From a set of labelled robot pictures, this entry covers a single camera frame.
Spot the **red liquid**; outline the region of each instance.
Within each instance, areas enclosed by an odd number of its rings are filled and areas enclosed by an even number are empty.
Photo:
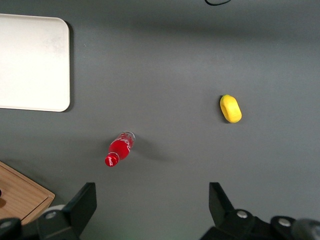
[[[114,167],[120,160],[126,158],[134,145],[135,136],[131,132],[122,132],[110,145],[105,164]]]

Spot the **black cable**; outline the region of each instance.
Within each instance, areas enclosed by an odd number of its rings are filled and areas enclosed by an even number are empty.
[[[231,0],[223,1],[223,2],[220,2],[220,3],[211,3],[211,2],[208,2],[208,0],[204,0],[204,1],[210,6],[219,6],[219,5],[222,5],[222,4],[226,4],[226,3],[230,2]]]

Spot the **coca-cola logo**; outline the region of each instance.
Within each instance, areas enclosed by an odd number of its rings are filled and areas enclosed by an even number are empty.
[[[114,164],[113,164],[113,162],[112,162],[112,158],[108,156],[108,160],[109,160],[109,165],[110,165],[110,166],[113,166]]]

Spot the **bottle cap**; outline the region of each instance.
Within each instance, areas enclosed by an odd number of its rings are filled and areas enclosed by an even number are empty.
[[[116,152],[110,152],[105,158],[105,164],[114,167],[119,162],[119,155]]]

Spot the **metal screw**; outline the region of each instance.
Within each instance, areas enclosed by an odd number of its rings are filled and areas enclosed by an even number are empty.
[[[55,211],[49,212],[47,215],[45,215],[45,219],[53,219],[57,213]]]
[[[9,226],[11,226],[11,222],[10,221],[5,221],[4,223],[2,223],[1,225],[0,225],[0,229],[4,229],[4,228],[7,228],[7,227],[9,227]]]
[[[242,211],[242,210],[238,211],[236,214],[237,214],[237,216],[239,218],[242,218],[242,219],[246,219],[248,217],[248,214],[245,211]]]
[[[291,223],[285,218],[280,218],[278,220],[278,222],[279,222],[280,225],[282,225],[284,227],[290,227],[291,226]]]

